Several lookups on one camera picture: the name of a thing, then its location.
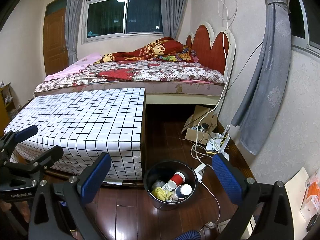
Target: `checkered tablecloth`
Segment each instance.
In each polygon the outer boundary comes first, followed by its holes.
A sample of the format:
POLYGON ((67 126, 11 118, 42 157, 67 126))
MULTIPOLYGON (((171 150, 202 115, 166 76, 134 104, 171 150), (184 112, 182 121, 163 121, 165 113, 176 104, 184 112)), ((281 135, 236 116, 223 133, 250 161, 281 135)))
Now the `checkered tablecloth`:
POLYGON ((112 158, 111 179, 142 179, 140 138, 144 88, 94 90, 36 97, 5 128, 31 125, 38 134, 15 149, 32 160, 55 145, 64 155, 52 168, 80 174, 102 152, 112 158))

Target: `baseboard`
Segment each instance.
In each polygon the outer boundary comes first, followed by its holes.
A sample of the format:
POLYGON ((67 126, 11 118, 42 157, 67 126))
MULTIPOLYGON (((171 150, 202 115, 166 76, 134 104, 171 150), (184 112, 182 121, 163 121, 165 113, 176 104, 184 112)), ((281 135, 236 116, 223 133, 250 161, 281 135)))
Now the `baseboard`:
MULTIPOLYGON (((223 131, 224 127, 218 120, 217 132, 223 133, 223 131)), ((229 140, 228 146, 229 148, 225 149, 225 152, 229 154, 229 162, 231 163, 231 165, 238 168, 246 178, 254 178, 249 165, 247 164, 238 147, 231 138, 229 140)))

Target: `trash can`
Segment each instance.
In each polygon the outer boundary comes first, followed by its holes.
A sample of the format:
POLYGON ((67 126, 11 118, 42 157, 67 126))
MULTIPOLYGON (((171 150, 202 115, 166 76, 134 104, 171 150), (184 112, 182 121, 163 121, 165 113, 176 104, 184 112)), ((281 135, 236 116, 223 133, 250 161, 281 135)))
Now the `trash can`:
POLYGON ((188 201, 194 194, 197 184, 198 184, 198 179, 194 170, 190 168, 188 165, 186 165, 185 163, 176 161, 176 160, 163 160, 153 165, 145 173, 143 178, 143 185, 145 190, 148 192, 148 195, 152 198, 153 205, 160 210, 172 210, 177 208, 182 203, 185 203, 186 201, 188 201), (185 176, 186 181, 184 183, 189 184, 192 187, 191 194, 179 202, 166 202, 154 197, 151 194, 152 192, 151 186, 153 185, 153 183, 157 179, 160 179, 166 183, 171 179, 171 177, 176 172, 181 172, 185 176))

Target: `bed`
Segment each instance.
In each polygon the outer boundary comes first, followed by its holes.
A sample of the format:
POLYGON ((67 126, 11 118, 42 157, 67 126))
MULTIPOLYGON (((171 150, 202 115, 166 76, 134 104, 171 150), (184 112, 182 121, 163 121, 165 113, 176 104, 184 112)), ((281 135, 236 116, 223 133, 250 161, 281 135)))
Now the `bed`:
MULTIPOLYGON (((207 22, 201 22, 196 34, 190 33, 187 36, 186 45, 196 51, 198 63, 144 60, 93 65, 83 73, 39 84, 35 97, 89 90, 144 87, 146 104, 214 105, 219 100, 225 82, 228 83, 222 47, 224 31, 225 29, 220 28, 214 35, 211 26, 207 22), (110 74, 110 70, 114 72, 114 69, 118 72, 110 74), (123 74, 126 80, 114 80, 114 77, 123 78, 123 74)), ((226 31, 224 40, 227 65, 231 71, 236 47, 229 30, 226 31)))

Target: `window frame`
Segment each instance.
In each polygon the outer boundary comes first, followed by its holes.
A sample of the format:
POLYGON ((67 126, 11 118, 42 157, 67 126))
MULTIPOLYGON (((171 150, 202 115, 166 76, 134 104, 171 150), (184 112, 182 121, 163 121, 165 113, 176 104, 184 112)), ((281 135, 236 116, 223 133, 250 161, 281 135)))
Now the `window frame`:
POLYGON ((126 20, 127 20, 127 2, 128 0, 124 1, 124 17, 123 17, 123 26, 122 26, 122 33, 113 33, 113 34, 105 34, 95 37, 87 38, 87 19, 88 19, 88 11, 89 5, 93 3, 103 2, 108 0, 84 0, 84 11, 82 17, 82 38, 84 43, 89 41, 96 41, 96 40, 103 40, 108 38, 115 38, 115 37, 130 37, 130 36, 137 36, 137 35, 144 35, 144 36, 163 36, 163 32, 137 32, 137 33, 125 33, 126 30, 126 20))
POLYGON ((291 36, 291 45, 293 47, 302 49, 307 52, 311 52, 316 56, 320 56, 320 49, 317 48, 320 44, 316 44, 309 39, 309 28, 308 28, 308 19, 306 14, 306 9, 303 4, 303 0, 299 0, 301 11, 302 11, 302 18, 303 18, 303 25, 304 25, 304 38, 298 36, 291 36))

